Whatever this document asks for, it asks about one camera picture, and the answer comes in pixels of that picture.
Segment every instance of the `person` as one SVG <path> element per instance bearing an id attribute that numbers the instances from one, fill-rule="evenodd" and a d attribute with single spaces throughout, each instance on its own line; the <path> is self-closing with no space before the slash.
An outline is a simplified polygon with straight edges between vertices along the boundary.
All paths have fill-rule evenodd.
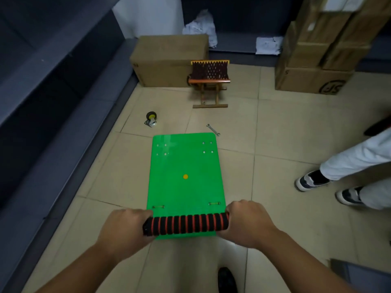
<path id="1" fill-rule="evenodd" d="M 299 191 L 337 181 L 370 166 L 391 161 L 391 127 L 366 141 L 351 147 L 320 164 L 320 168 L 298 178 L 295 186 Z M 391 207 L 391 177 L 335 193 L 338 202 L 347 206 L 369 207 L 376 210 Z"/>
<path id="2" fill-rule="evenodd" d="M 227 230 L 218 236 L 235 244 L 261 251 L 277 268 L 292 293 L 355 293 L 315 257 L 300 247 L 288 234 L 279 230 L 265 208 L 256 202 L 230 203 Z M 37 293 L 92 293 L 113 268 L 154 240 L 143 236 L 142 226 L 152 211 L 116 210 L 102 227 L 96 243 Z M 230 276 L 227 269 L 220 276 Z M 234 281 L 222 284 L 219 293 L 237 292 Z"/>

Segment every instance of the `left hand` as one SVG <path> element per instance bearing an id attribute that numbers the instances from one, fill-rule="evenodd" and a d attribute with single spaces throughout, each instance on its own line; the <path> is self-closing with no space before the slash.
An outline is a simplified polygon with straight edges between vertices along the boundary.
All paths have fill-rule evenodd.
<path id="1" fill-rule="evenodd" d="M 151 210 L 123 209 L 111 212 L 95 245 L 114 257 L 117 263 L 129 258 L 154 240 L 153 236 L 144 236 L 142 229 L 151 216 Z"/>

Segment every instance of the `foam-wrapped handle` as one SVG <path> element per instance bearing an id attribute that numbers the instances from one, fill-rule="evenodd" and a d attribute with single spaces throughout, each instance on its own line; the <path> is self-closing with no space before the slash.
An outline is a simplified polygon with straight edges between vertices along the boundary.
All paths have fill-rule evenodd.
<path id="1" fill-rule="evenodd" d="M 143 225 L 144 236 L 220 231 L 228 228 L 228 213 L 149 217 Z"/>

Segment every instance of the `white wall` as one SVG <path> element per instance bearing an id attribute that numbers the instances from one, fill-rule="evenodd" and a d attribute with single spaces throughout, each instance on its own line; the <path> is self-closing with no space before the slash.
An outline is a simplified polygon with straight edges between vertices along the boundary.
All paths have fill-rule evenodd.
<path id="1" fill-rule="evenodd" d="M 120 0 L 113 12 L 125 38 L 180 35 L 184 27 L 181 0 Z"/>

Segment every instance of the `forearm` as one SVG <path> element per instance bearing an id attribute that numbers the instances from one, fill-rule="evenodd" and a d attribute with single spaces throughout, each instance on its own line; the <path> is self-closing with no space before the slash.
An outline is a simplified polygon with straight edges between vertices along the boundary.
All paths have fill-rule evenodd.
<path id="1" fill-rule="evenodd" d="M 94 245 L 36 293 L 93 293 L 115 266 L 116 261 Z"/>
<path id="2" fill-rule="evenodd" d="M 282 231 L 261 241 L 259 250 L 277 268 L 292 293 L 356 292 Z"/>

